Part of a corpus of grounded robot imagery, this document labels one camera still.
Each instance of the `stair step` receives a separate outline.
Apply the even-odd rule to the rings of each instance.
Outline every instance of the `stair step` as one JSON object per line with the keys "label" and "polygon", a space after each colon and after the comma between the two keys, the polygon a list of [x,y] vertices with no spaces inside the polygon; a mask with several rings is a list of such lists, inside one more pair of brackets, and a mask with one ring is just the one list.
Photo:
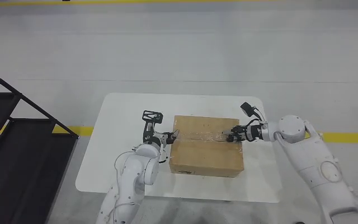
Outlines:
{"label": "stair step", "polygon": [[0,92],[0,129],[15,109],[20,97],[11,92]]}
{"label": "stair step", "polygon": [[54,126],[49,119],[14,119],[0,135],[0,223],[10,223],[29,196],[27,188],[46,161]]}
{"label": "stair step", "polygon": [[49,154],[40,171],[31,197],[14,223],[46,222],[52,203],[59,190],[67,164],[70,161],[77,139],[70,134],[53,134]]}

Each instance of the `yellow floor line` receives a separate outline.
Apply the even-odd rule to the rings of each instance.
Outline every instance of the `yellow floor line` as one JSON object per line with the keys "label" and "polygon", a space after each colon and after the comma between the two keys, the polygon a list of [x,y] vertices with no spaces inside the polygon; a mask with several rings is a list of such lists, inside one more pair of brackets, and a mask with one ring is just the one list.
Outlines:
{"label": "yellow floor line", "polygon": [[[93,127],[91,126],[69,126],[73,132],[79,136],[91,136]],[[53,133],[66,133],[60,126],[56,126]],[[323,132],[323,139],[327,143],[358,143],[358,133],[342,133],[342,132]]]}
{"label": "yellow floor line", "polygon": [[0,6],[38,6],[59,4],[138,4],[138,3],[191,3],[191,2],[276,2],[282,0],[113,0],[113,1],[34,1],[34,2],[0,2]]}

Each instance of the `tabletop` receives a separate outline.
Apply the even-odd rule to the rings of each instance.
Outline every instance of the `tabletop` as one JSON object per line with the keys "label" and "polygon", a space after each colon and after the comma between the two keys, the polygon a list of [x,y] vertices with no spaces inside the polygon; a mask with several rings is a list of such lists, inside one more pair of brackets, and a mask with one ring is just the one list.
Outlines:
{"label": "tabletop", "polygon": [[[175,115],[237,118],[240,124],[252,118],[240,106],[248,102],[265,116],[263,104],[256,97],[203,96],[170,94],[113,93],[105,97],[76,179],[82,192],[107,193],[115,183],[115,158],[142,143],[144,110],[161,112],[159,132],[171,132]],[[170,146],[165,148],[168,155]],[[247,202],[279,201],[282,189],[271,142],[243,142],[244,171],[236,178],[173,174],[168,162],[160,164],[152,186],[145,186],[146,196]]]}

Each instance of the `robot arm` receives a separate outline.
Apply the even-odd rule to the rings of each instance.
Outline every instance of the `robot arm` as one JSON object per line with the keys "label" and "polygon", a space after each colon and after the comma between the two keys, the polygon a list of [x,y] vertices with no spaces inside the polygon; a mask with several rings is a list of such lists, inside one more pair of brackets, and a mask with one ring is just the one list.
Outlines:
{"label": "robot arm", "polygon": [[144,198],[144,186],[153,185],[156,180],[161,147],[172,144],[178,136],[178,131],[160,133],[154,130],[155,124],[163,120],[161,113],[144,111],[142,119],[145,121],[143,143],[133,152],[125,152],[131,155],[123,165],[122,175],[118,174],[115,163],[117,180],[103,200],[96,224],[132,222]]}
{"label": "robot arm", "polygon": [[[254,115],[252,112],[257,110],[248,103],[243,104],[242,109],[248,116]],[[338,159],[308,121],[287,115],[275,123],[266,122],[257,114],[255,116],[258,117],[255,119],[258,124],[250,125],[250,122],[249,125],[239,125],[223,132],[227,135],[227,141],[278,141],[318,202],[322,224],[333,224],[334,216],[358,215],[358,200],[352,188],[343,180]]]}

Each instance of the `concrete floor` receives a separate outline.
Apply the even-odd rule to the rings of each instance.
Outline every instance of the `concrete floor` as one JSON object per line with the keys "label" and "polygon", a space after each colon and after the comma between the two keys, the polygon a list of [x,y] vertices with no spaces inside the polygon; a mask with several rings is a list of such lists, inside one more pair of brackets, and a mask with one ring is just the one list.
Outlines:
{"label": "concrete floor", "polygon": [[[358,4],[286,1],[0,8],[2,78],[66,125],[95,124],[110,92],[259,97],[269,119],[357,132]],[[14,116],[38,115],[25,105]],[[49,223],[94,223],[103,194],[79,192],[89,138],[70,162]],[[358,189],[355,144],[329,144]],[[276,145],[280,203],[147,197],[134,223],[319,222]]]}

